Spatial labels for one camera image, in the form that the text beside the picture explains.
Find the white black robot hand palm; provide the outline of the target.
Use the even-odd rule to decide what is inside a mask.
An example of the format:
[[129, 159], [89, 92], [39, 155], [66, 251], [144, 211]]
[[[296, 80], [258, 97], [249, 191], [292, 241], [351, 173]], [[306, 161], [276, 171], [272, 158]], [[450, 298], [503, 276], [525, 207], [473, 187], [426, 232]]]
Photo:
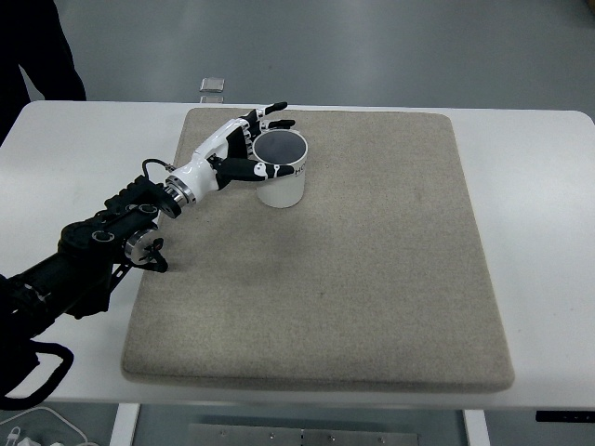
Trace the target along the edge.
[[246, 131], [244, 118], [235, 118], [220, 127], [192, 153], [191, 159], [172, 172], [172, 195], [178, 203], [200, 202], [210, 191], [218, 190], [214, 158], [234, 157], [234, 131]]

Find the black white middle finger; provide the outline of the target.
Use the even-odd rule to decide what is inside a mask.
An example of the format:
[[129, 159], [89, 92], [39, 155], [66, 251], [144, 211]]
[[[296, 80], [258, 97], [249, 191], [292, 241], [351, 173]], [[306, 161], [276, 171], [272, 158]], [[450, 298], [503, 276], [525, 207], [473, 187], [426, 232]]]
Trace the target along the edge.
[[251, 136], [259, 136], [262, 133], [276, 129], [291, 129], [295, 124], [296, 121], [292, 119], [257, 121], [255, 124], [249, 127], [249, 134]]

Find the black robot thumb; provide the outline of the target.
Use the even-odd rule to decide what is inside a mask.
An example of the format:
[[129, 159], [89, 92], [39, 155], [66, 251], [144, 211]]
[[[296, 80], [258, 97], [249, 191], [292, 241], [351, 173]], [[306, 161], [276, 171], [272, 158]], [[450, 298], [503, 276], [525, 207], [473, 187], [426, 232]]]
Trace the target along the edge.
[[218, 189], [223, 190], [233, 181], [259, 182], [291, 176], [295, 169], [287, 164], [267, 164], [241, 158], [214, 158], [214, 172]]

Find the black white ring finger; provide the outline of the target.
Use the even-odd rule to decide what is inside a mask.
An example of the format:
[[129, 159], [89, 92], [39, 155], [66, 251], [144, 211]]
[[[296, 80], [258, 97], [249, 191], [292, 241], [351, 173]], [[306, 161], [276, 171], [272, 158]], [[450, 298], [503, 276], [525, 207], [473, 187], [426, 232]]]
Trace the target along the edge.
[[254, 141], [258, 134], [253, 135], [250, 131], [236, 129], [234, 131], [234, 157], [249, 158], [254, 153]]

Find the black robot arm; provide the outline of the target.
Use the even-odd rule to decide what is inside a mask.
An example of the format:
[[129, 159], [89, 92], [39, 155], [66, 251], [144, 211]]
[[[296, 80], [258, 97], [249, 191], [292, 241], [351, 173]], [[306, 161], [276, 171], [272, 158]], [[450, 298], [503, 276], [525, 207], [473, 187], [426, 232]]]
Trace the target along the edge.
[[164, 273], [168, 264], [156, 233], [158, 214], [176, 218], [184, 206], [233, 181], [288, 177], [295, 168], [255, 158], [255, 140], [288, 129], [292, 120], [268, 121], [286, 108], [276, 102], [231, 119], [207, 138], [182, 167], [155, 184], [142, 175], [107, 200], [93, 217], [66, 226], [56, 254], [1, 280], [1, 342], [12, 347], [45, 331], [62, 314], [76, 319], [106, 310], [113, 289], [132, 268]]

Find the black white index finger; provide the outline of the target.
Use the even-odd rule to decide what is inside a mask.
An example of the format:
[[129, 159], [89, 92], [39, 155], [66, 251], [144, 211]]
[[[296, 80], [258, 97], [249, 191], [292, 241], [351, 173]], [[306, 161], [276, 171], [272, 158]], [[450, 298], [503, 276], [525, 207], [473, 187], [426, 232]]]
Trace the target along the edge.
[[245, 114], [244, 120], [247, 121], [249, 125], [259, 125], [263, 121], [265, 116], [268, 116], [273, 112], [282, 111], [287, 106], [288, 103], [286, 101], [275, 102], [267, 106], [261, 106]]

